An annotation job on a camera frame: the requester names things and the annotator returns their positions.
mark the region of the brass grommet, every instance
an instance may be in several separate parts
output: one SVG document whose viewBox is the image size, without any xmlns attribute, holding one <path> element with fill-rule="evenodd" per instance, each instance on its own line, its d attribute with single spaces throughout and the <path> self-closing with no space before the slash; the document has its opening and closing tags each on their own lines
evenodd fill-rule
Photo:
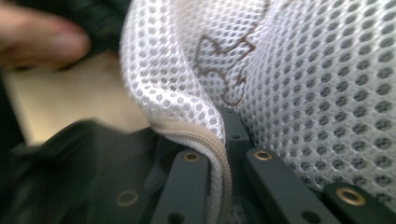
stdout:
<svg viewBox="0 0 396 224">
<path fill-rule="evenodd" d="M 137 202 L 139 194 L 135 190 L 127 190 L 117 197 L 117 205 L 120 207 L 128 207 Z"/>
<path fill-rule="evenodd" d="M 257 151 L 254 153 L 254 157 L 261 161 L 269 161 L 272 159 L 271 153 L 268 153 L 266 151 Z"/>
<path fill-rule="evenodd" d="M 346 203 L 361 206 L 366 204 L 366 200 L 356 190 L 340 188 L 336 190 L 337 196 Z"/>
<path fill-rule="evenodd" d="M 200 156 L 196 152 L 189 152 L 189 153 L 184 154 L 183 158 L 187 162 L 195 162 L 195 161 L 198 161 L 200 159 Z"/>
</svg>

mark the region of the white mesh fabric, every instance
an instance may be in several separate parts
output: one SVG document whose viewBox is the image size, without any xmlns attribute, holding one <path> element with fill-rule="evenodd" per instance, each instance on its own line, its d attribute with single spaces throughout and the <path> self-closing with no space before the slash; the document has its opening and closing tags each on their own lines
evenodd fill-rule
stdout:
<svg viewBox="0 0 396 224">
<path fill-rule="evenodd" d="M 282 8 L 249 62 L 243 121 L 307 185 L 345 181 L 396 210 L 396 1 Z"/>
<path fill-rule="evenodd" d="M 309 186 L 346 181 L 396 211 L 395 0 L 134 0 L 125 86 L 149 118 L 234 107 Z"/>
</svg>

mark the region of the mesh padding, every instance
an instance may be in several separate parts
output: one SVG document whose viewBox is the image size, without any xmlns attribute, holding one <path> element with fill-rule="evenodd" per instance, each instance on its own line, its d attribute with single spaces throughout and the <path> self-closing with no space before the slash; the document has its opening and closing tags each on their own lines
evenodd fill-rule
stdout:
<svg viewBox="0 0 396 224">
<path fill-rule="evenodd" d="M 150 118 L 222 139 L 212 101 L 233 107 L 308 186 L 396 211 L 395 17 L 395 0 L 134 0 L 126 87 Z"/>
<path fill-rule="evenodd" d="M 238 106 L 259 146 L 315 189 L 396 209 L 396 1 L 292 1 L 270 14 Z"/>
</svg>

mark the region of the beige surface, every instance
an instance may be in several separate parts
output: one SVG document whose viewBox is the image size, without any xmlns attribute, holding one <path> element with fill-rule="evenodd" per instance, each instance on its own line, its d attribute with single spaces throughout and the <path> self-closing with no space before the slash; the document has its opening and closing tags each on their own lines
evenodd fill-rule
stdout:
<svg viewBox="0 0 396 224">
<path fill-rule="evenodd" d="M 122 86 L 118 60 L 101 55 L 65 72 L 8 71 L 2 77 L 23 135 L 41 143 L 79 119 L 125 132 L 148 127 Z"/>
</svg>

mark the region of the human hand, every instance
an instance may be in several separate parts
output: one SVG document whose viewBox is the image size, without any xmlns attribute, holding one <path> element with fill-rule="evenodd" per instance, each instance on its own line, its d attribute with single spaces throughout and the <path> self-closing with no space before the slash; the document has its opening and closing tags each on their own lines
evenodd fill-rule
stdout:
<svg viewBox="0 0 396 224">
<path fill-rule="evenodd" d="M 73 22 L 0 0 L 0 66 L 56 69 L 89 49 L 88 36 Z"/>
</svg>

